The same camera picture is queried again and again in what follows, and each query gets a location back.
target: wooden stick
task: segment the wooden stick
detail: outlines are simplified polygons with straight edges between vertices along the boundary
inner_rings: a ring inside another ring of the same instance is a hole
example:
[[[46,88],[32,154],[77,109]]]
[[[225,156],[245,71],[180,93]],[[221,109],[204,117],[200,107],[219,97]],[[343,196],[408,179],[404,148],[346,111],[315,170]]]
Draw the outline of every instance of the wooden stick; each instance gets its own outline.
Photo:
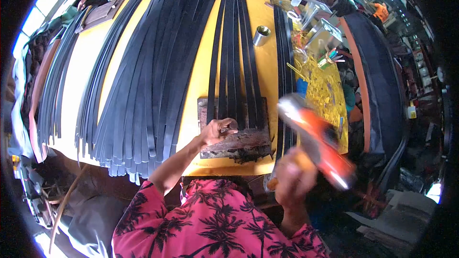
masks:
[[[62,213],[64,212],[65,206],[67,205],[68,199],[70,198],[70,194],[72,194],[73,190],[77,187],[78,181],[81,179],[83,174],[88,171],[90,167],[90,164],[86,164],[79,175],[77,175],[77,178],[72,182],[72,185],[68,189],[68,192],[66,193],[64,199],[62,200],[62,203],[59,205],[59,208],[57,209],[57,216],[53,225],[53,230],[51,231],[51,240],[49,242],[49,254],[51,254],[51,248],[54,244],[54,239],[56,236],[56,231],[57,231],[57,226],[59,225],[60,222],[60,217],[62,216]]]

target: window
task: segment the window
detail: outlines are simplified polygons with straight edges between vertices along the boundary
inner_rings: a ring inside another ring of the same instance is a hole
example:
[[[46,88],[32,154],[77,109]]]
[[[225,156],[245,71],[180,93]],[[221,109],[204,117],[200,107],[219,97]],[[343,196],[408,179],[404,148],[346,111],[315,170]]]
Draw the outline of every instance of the window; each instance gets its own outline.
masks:
[[[35,2],[17,36],[13,48],[14,58],[17,59],[21,56],[22,48],[28,42],[29,37],[42,25],[44,19],[58,1],[59,0],[37,0]]]

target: blue cloth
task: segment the blue cloth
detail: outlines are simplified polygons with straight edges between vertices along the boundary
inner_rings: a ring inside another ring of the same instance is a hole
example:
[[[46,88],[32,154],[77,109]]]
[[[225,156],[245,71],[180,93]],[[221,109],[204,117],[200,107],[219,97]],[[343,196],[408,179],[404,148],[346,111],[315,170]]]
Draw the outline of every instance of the blue cloth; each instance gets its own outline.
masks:
[[[296,81],[296,92],[303,98],[306,98],[306,91],[307,91],[307,82],[304,81],[302,78],[299,78]]]

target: workbench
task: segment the workbench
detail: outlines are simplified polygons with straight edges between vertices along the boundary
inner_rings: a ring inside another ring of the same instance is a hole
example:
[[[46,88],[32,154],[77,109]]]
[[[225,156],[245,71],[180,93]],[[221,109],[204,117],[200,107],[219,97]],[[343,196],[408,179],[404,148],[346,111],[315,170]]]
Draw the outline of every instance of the workbench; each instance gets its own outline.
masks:
[[[61,152],[68,158],[77,160],[77,149],[74,141],[75,125],[78,107],[85,84],[89,78],[95,60],[97,59],[106,33],[128,1],[129,0],[124,0],[113,20],[107,21],[82,32],[79,35],[73,49],[73,53],[71,54],[62,99],[61,138],[55,138],[54,142],[51,139],[49,145],[49,147]],[[268,124],[270,136],[273,139],[272,150],[275,150],[277,144],[278,125],[276,108],[278,102],[278,66],[273,9],[265,4],[265,2],[269,2],[270,0],[246,1],[250,16],[252,35],[256,27],[260,25],[267,26],[272,30],[272,35],[267,42],[262,47],[255,47],[255,57],[261,95],[267,99]],[[146,11],[149,2],[150,0],[142,0],[116,46],[103,83],[99,106],[99,118],[123,56],[124,49],[128,44],[129,38],[133,33],[135,26],[141,19],[143,13]],[[183,111],[177,151],[190,142],[194,136],[199,134],[197,100],[200,97],[207,97],[208,95],[211,52],[220,2],[221,0],[215,0],[196,55]],[[218,59],[217,79],[215,85],[216,94],[218,94],[219,89],[219,62],[220,57]],[[326,70],[321,70],[317,67],[317,63],[314,60],[308,60],[308,62],[302,66],[302,70],[309,83],[307,99],[316,105],[318,113],[330,123],[335,125],[336,128],[339,127],[340,117],[344,118],[339,151],[341,153],[346,153],[346,107],[341,88],[341,80],[336,66],[331,66]],[[233,159],[229,158],[200,159],[198,155],[193,159],[184,175],[262,175],[272,171],[274,166],[273,158],[275,158],[275,153],[273,153],[273,157],[266,156],[259,159],[257,162],[238,164],[235,163]],[[82,150],[80,150],[79,160],[85,163],[99,165],[99,163],[94,159],[91,159],[88,154],[86,154],[83,158]]]

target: orange shirt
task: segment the orange shirt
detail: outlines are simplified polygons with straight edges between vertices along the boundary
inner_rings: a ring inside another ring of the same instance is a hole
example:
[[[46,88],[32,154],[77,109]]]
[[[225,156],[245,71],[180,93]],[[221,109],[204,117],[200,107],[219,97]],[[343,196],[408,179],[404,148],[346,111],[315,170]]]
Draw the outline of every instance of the orange shirt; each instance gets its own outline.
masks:
[[[375,3],[376,11],[373,16],[378,16],[379,19],[384,23],[386,21],[387,17],[389,17],[389,12],[387,12],[387,8],[384,5],[381,5],[379,3]]]

